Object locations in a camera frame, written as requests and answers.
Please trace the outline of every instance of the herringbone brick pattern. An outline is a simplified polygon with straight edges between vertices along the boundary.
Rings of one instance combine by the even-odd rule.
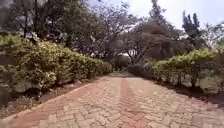
[[[150,81],[118,75],[3,121],[9,128],[224,128],[224,112]]]

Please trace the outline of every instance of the foliage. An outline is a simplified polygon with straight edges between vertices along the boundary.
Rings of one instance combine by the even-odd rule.
[[[178,84],[181,84],[183,76],[188,75],[192,87],[195,88],[203,78],[223,75],[223,54],[223,48],[194,50],[189,54],[159,61],[153,66],[153,73],[156,78],[166,77],[168,82],[173,77]],[[223,79],[217,83],[218,86],[221,86],[222,82]]]
[[[5,64],[4,80],[15,92],[50,88],[109,73],[111,65],[50,42],[33,45],[15,36],[0,37],[0,50],[13,63]]]

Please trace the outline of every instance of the red brick paver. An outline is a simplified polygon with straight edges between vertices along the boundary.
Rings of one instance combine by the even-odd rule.
[[[3,122],[9,128],[224,128],[224,112],[150,81],[117,74]]]

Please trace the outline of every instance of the sky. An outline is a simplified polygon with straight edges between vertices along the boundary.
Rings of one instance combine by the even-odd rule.
[[[122,1],[130,5],[129,12],[137,16],[148,16],[151,0],[104,0],[112,4]],[[182,13],[197,13],[201,26],[205,23],[218,24],[224,21],[224,0],[158,0],[159,5],[166,9],[164,16],[177,28],[182,26]]]

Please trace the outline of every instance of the green shrub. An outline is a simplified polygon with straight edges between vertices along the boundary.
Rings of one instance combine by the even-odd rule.
[[[4,82],[19,93],[30,88],[50,88],[112,71],[109,63],[50,42],[33,45],[20,37],[0,36],[0,51],[3,53],[0,56],[10,59],[10,63],[4,63],[4,68],[0,66],[0,73],[7,76]]]
[[[176,84],[182,84],[186,81],[185,76],[190,76],[187,79],[191,86],[195,88],[201,85],[204,79],[212,78],[217,85],[223,85],[223,80],[220,76],[224,75],[224,49],[217,50],[201,49],[192,51],[189,54],[174,56],[168,60],[157,62],[152,66],[154,78],[165,78],[171,82],[171,79],[176,81]]]

